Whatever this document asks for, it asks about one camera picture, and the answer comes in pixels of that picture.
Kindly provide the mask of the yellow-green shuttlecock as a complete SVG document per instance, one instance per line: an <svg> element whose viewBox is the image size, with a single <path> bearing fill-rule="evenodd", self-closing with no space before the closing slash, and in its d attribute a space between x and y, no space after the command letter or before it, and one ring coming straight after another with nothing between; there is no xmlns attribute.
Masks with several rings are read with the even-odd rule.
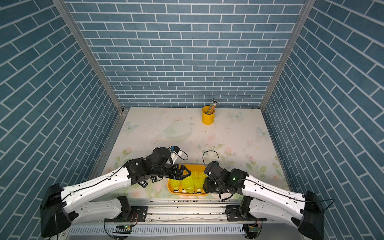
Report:
<svg viewBox="0 0 384 240"><path fill-rule="evenodd" d="M205 178L207 176L203 172L199 171L193 171L192 172L192 178L193 178L193 184L196 190L197 194L201 194L203 191L203 185L205 183Z"/></svg>
<svg viewBox="0 0 384 240"><path fill-rule="evenodd" d="M188 193L188 194L194 194L195 193L195 185L194 185L194 180L192 176L189 176L183 180L181 180L182 184L182 192L183 193Z"/></svg>
<svg viewBox="0 0 384 240"><path fill-rule="evenodd" d="M173 189L173 192L174 193L178 193L179 189L180 189L181 181L169 179L169 183L170 183L170 185L171 185L171 187Z"/></svg>

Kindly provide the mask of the orange plastic storage box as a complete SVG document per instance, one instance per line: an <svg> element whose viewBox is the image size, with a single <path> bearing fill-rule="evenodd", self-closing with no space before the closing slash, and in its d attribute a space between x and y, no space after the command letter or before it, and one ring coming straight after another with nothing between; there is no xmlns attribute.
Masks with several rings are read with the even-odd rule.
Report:
<svg viewBox="0 0 384 240"><path fill-rule="evenodd" d="M203 190L205 178L207 177L204 174L206 167L203 165L186 165L186 168L192 174L182 181L168 180L167 187L169 192L178 196L208 196L209 193Z"/></svg>

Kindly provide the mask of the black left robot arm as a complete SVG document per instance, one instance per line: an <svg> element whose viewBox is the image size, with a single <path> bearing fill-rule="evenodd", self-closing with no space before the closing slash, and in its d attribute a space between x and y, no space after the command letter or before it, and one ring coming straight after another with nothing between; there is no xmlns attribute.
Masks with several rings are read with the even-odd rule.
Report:
<svg viewBox="0 0 384 240"><path fill-rule="evenodd" d="M110 192L129 186L148 186L148 180L164 178L181 181L192 172L184 165L175 164L182 151L179 147L157 147L143 158L131 159L117 170L73 186L54 184L46 190L40 205L41 236L58 237L78 222L104 219L109 222L130 222L136 217L127 197L97 202Z"/></svg>

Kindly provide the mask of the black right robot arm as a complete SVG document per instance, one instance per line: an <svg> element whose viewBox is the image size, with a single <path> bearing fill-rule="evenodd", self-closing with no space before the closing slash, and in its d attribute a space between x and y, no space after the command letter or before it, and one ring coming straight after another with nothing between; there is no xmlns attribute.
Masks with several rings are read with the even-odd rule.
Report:
<svg viewBox="0 0 384 240"><path fill-rule="evenodd" d="M211 194L239 194L239 206L227 206L228 221L256 222L277 221L296 228L311 240L324 239L325 209L318 196L279 189L239 169L228 171L211 162L204 173L207 175L203 189Z"/></svg>

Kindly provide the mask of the black robot base joint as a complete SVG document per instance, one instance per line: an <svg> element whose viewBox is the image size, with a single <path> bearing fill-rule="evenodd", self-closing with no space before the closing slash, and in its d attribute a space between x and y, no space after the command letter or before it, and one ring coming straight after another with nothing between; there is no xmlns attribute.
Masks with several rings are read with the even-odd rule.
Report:
<svg viewBox="0 0 384 240"><path fill-rule="evenodd" d="M226 206L226 216L228 222L240 222L240 221L250 221L256 222L259 220L255 218L250 213L250 203L253 200L252 197L244 196L241 204L238 205L228 205Z"/></svg>

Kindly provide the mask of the black loose gripper finger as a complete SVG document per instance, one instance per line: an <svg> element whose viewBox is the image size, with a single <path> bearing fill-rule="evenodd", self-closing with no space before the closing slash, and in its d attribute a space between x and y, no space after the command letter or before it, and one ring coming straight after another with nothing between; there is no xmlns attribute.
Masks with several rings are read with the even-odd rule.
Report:
<svg viewBox="0 0 384 240"><path fill-rule="evenodd" d="M144 189L149 185L147 181L139 181L138 184Z"/></svg>
<svg viewBox="0 0 384 240"><path fill-rule="evenodd" d="M151 180L153 183L156 183L158 181L158 177L157 176L151 176Z"/></svg>

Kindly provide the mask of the yellow pen holder cup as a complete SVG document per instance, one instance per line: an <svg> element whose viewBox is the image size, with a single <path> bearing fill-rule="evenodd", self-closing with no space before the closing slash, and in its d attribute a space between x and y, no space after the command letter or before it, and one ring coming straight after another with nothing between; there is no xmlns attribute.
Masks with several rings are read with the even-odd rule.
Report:
<svg viewBox="0 0 384 240"><path fill-rule="evenodd" d="M202 123L204 125L212 125L215 119L215 110L211 110L209 106L202 108Z"/></svg>

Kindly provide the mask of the black left base joint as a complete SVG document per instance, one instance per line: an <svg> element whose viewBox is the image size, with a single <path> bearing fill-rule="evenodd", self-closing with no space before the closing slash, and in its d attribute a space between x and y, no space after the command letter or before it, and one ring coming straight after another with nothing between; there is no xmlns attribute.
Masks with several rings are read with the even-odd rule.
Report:
<svg viewBox="0 0 384 240"><path fill-rule="evenodd" d="M148 206L131 206L127 197L117 197L112 203L114 207L117 207L118 212L112 217L106 217L107 223L145 222Z"/></svg>

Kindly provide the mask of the pencils in cup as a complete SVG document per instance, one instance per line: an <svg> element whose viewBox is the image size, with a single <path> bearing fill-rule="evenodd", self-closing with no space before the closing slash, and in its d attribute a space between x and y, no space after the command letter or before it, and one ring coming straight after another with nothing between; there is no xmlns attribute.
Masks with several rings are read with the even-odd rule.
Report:
<svg viewBox="0 0 384 240"><path fill-rule="evenodd" d="M211 104L210 104L208 110L206 111L206 114L207 115L213 114L216 106L217 106L217 101L215 99L212 99Z"/></svg>

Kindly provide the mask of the aluminium table edge rail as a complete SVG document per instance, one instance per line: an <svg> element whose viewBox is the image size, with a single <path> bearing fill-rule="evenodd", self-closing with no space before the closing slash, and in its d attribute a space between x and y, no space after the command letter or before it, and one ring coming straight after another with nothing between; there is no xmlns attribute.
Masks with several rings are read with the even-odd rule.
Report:
<svg viewBox="0 0 384 240"><path fill-rule="evenodd" d="M118 114L117 119L113 125L113 128L103 145L102 151L98 157L98 160L96 161L95 166L93 167L90 175L89 180L94 179L96 177L99 177L102 175L103 170L108 162L108 159L111 155L111 152L113 150L113 147L117 141L117 138L120 134L120 131L123 128L124 122L126 120L126 117L128 115L129 109L123 110L122 113Z"/></svg>

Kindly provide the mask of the aluminium right corner post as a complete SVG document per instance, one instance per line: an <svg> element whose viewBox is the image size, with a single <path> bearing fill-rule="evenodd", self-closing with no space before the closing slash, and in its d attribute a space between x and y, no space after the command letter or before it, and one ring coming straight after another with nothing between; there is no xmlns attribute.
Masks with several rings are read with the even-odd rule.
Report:
<svg viewBox="0 0 384 240"><path fill-rule="evenodd" d="M273 93L273 90L275 86L277 85L279 78L282 74L282 71L288 61L288 58L295 46L295 43L297 42L297 39L304 27L304 24L315 4L315 0L308 0L305 1L305 4L303 5L303 8L301 9L301 12L299 14L298 20L295 23L295 26L293 27L292 33L290 35L290 38L287 41L287 45L285 46L285 49L280 57L279 63L275 69L274 75L271 78L271 81L266 89L266 93L262 99L262 102L260 104L260 110L261 112L265 111L265 108L268 104L268 101Z"/></svg>

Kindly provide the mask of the aluminium corner frame post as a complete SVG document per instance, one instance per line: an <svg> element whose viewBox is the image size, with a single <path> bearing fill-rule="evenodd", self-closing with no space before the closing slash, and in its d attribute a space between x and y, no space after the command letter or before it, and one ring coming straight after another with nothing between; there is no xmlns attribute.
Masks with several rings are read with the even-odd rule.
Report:
<svg viewBox="0 0 384 240"><path fill-rule="evenodd" d="M67 27L69 28L71 34L75 38L76 42L78 43L80 49L82 50L83 54L87 58L89 64L91 65L92 69L96 73L97 77L99 78L101 84L107 91L107 94L109 95L110 99L114 103L116 109L119 113L122 113L124 111L124 108L122 107L120 101L118 100L116 94L112 90L112 87L110 83L108 82L103 70L101 69L99 63L97 62L94 54L92 53L86 39L84 38L81 30L79 29L74 17L70 13L65 1L62 0L52 0L54 6L58 10L60 16L66 23Z"/></svg>

